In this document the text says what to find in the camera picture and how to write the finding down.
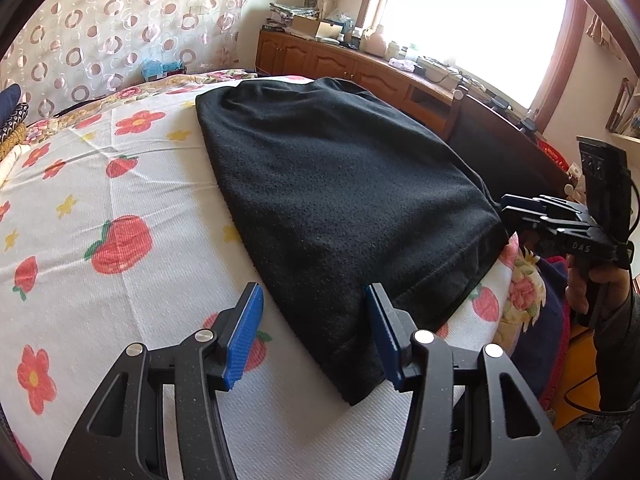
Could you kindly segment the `window with wooden frame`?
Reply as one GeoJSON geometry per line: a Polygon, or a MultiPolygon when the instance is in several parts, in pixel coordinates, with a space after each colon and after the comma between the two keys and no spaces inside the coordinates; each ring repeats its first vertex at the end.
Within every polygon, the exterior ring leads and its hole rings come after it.
{"type": "Polygon", "coordinates": [[[511,99],[540,130],[574,68],[584,0],[362,0],[363,23],[511,99]]]}

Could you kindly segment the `white plastic jug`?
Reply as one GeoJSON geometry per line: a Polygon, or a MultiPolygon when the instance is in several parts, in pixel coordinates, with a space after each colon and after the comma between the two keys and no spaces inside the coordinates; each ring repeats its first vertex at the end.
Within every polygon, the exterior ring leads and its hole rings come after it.
{"type": "Polygon", "coordinates": [[[375,29],[370,29],[363,37],[363,51],[368,55],[384,58],[387,42],[384,37],[384,26],[378,24],[375,29]]]}

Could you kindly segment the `white floral bed sheet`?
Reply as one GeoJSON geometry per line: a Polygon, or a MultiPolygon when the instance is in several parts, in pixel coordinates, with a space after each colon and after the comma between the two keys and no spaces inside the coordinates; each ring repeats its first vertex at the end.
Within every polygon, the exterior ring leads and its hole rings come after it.
{"type": "Polygon", "coordinates": [[[151,84],[75,110],[1,187],[1,406],[40,477],[130,344],[191,339],[256,282],[264,313],[218,398],[241,479],[386,479],[411,398],[364,292],[454,347],[495,339],[518,239],[480,177],[350,81],[151,84]]]}

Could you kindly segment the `patterned yellow folded garment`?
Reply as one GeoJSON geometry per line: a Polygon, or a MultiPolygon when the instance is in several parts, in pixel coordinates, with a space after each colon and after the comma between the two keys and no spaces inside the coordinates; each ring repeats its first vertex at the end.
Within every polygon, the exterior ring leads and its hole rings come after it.
{"type": "Polygon", "coordinates": [[[26,139],[28,109],[27,103],[18,103],[1,127],[0,160],[7,158],[9,152],[26,139]]]}

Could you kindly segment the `cardboard box on cabinet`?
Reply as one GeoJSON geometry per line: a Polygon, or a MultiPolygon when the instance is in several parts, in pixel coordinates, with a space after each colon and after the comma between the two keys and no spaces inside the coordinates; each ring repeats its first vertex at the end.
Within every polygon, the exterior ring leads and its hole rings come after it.
{"type": "Polygon", "coordinates": [[[301,37],[337,39],[342,33],[342,28],[342,24],[295,15],[288,30],[291,34],[301,37]]]}

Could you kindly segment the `wooden side cabinet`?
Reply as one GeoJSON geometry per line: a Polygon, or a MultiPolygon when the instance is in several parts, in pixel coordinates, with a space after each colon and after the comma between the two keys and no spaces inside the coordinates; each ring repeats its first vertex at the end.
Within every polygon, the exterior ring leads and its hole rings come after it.
{"type": "Polygon", "coordinates": [[[285,32],[259,33],[255,66],[269,76],[350,80],[438,134],[445,129],[452,104],[449,91],[374,56],[285,32]]]}

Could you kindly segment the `circle patterned sheer curtain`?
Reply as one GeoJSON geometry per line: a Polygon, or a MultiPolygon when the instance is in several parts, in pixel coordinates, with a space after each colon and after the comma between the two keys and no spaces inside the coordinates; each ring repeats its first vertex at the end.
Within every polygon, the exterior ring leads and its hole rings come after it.
{"type": "Polygon", "coordinates": [[[245,3],[1,0],[1,87],[35,122],[137,84],[152,64],[235,66],[245,3]]]}

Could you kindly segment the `black printed t-shirt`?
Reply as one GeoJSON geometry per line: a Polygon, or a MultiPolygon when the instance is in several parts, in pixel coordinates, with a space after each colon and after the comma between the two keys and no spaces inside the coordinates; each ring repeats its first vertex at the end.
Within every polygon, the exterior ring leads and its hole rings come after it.
{"type": "Polygon", "coordinates": [[[482,178],[351,81],[258,78],[195,101],[216,181],[285,321],[343,400],[382,382],[363,295],[438,330],[509,240],[482,178]]]}

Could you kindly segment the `navy folded garment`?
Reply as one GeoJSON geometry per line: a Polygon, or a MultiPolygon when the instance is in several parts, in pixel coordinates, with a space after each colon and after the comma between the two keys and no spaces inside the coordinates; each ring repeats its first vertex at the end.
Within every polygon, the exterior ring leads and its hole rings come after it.
{"type": "Polygon", "coordinates": [[[11,84],[0,92],[0,127],[11,117],[22,94],[18,84],[11,84]]]}

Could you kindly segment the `blue tissue pack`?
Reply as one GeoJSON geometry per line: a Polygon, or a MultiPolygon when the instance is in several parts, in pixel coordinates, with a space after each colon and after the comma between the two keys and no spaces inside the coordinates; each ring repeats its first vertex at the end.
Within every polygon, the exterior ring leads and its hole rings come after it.
{"type": "Polygon", "coordinates": [[[186,66],[180,61],[164,63],[157,60],[146,60],[141,65],[141,76],[145,82],[185,73],[186,66]]]}

